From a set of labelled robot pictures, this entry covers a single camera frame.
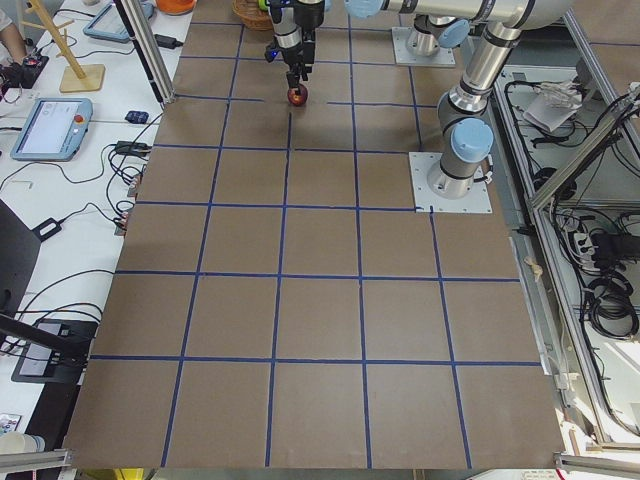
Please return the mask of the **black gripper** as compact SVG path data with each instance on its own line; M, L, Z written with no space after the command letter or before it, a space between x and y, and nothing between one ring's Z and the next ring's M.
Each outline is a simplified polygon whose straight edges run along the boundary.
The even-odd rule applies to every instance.
M295 23L304 30L314 30L324 22L324 0L294 0Z
M289 68L289 71L286 72L286 80L290 91L299 90L301 77L303 80L307 80L315 63L315 31L303 30L302 33L302 45L280 48L283 60Z

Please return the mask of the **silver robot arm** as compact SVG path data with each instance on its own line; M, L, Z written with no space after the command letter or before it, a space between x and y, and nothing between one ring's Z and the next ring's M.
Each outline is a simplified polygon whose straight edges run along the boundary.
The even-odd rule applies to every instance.
M444 151L427 175L437 195L457 200L468 194L479 164L494 141L480 118L491 89L521 33L548 26L573 5L571 1L347 1L349 15L373 17L381 11L451 17L458 22L485 21L482 37L459 81L438 104Z
M302 105L307 99L304 82L315 62L316 30L331 9L330 1L260 1L259 8L268 14L274 35L265 47L268 62L281 57L287 65L286 81L289 102ZM348 22L365 21L386 8L411 14L409 27L392 29L395 62L400 65L452 66L453 50L467 38L470 22L454 16L420 13L413 1L346 1Z

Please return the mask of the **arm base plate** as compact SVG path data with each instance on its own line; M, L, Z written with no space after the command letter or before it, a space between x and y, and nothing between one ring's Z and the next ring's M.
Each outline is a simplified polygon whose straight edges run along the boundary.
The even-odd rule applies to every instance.
M401 66L453 68L455 55L451 48L441 47L435 37L413 27L391 30L395 62Z
M410 152L409 164L415 210L421 213L491 214L485 172L477 165L474 176L451 179L440 168L441 153Z

